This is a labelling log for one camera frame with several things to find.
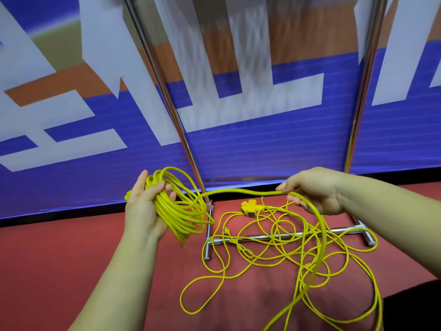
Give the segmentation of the person's right hand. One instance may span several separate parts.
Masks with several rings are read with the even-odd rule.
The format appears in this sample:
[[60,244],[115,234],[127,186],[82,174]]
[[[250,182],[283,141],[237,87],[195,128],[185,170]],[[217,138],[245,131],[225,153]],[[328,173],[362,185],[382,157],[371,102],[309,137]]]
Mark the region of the person's right hand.
[[323,167],[301,171],[290,178],[302,178],[303,194],[290,192],[286,194],[286,199],[311,214],[313,211],[305,200],[314,205],[322,215],[342,214],[344,209],[339,201],[339,183],[343,177],[342,172]]

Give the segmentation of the person's left hand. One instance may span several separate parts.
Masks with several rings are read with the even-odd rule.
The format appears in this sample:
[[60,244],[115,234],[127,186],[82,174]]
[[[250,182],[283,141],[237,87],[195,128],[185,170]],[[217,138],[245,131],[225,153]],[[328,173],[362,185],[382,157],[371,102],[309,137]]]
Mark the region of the person's left hand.
[[141,196],[134,201],[134,187],[125,206],[125,227],[123,239],[132,243],[158,244],[167,230],[167,225],[157,215],[153,201],[158,194],[165,192],[171,201],[175,201],[176,192],[172,191],[170,184],[159,182],[145,190]]

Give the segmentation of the person's right forearm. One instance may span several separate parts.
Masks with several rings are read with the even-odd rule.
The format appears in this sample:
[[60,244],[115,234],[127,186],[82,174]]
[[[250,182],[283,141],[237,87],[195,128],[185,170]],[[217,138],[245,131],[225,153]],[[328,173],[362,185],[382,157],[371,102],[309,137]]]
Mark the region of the person's right forearm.
[[346,212],[441,280],[441,201],[350,174],[338,194]]

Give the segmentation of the person's left forearm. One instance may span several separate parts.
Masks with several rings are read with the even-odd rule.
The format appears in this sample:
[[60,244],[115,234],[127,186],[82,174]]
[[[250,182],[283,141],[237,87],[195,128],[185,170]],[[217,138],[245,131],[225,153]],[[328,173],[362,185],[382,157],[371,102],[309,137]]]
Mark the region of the person's left forearm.
[[157,249],[164,233],[124,233],[85,306],[68,331],[143,331]]

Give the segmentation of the blue white printed banner panel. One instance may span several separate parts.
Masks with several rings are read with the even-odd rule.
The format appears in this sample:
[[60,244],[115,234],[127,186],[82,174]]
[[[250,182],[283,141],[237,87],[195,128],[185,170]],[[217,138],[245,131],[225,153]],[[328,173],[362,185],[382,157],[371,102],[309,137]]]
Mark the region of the blue white printed banner panel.
[[388,0],[351,173],[441,166],[441,0]]
[[322,104],[323,72],[278,78],[275,66],[356,49],[361,0],[133,0],[151,67],[186,133]]
[[0,220],[123,201],[191,172],[123,0],[0,0]]

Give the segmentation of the chrome metal banner stand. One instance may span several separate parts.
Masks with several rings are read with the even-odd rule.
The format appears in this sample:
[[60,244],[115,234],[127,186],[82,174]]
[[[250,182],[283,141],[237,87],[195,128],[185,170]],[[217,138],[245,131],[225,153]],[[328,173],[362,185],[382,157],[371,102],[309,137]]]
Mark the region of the chrome metal banner stand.
[[[179,140],[182,143],[185,153],[188,157],[188,161],[190,163],[192,172],[195,176],[195,181],[197,187],[194,187],[196,192],[202,193],[202,198],[207,203],[207,207],[209,209],[209,214],[212,214],[212,201],[209,198],[209,192],[206,191],[204,186],[203,179],[201,178],[200,171],[197,168],[197,164],[194,158],[194,154],[191,151],[191,147],[188,142],[187,132],[190,132],[190,127],[186,127],[183,123],[183,112],[180,113],[173,103],[172,97],[170,96],[169,88],[167,87],[167,83],[165,81],[159,60],[158,54],[154,51],[153,46],[151,44],[150,38],[147,34],[146,27],[142,21],[139,12],[139,6],[136,3],[136,0],[124,0],[125,6],[127,7],[130,18],[135,26],[138,37],[141,40],[141,45],[146,54],[148,65],[152,69],[153,79],[157,81],[159,87],[160,97],[164,100],[165,107],[167,109],[168,114],[170,115],[171,121],[173,123],[174,128],[176,129]],[[345,152],[345,164],[343,172],[349,174],[351,171],[352,159],[355,152],[356,140],[358,137],[358,128],[359,122],[362,116],[362,107],[365,101],[365,92],[367,91],[369,79],[372,71],[372,63],[374,60],[374,45],[378,42],[379,28],[381,27],[381,19],[380,15],[384,13],[386,0],[373,0],[372,5],[369,6],[369,16],[368,16],[368,31],[367,31],[367,61],[362,63],[362,72],[357,78],[357,91],[354,91],[357,95],[356,103],[354,103],[352,117],[353,122],[351,123],[351,133],[350,137],[348,137],[347,141],[347,149]],[[373,241],[373,234],[369,234],[366,232],[362,232],[362,236],[366,241],[367,246],[375,247],[377,243]]]

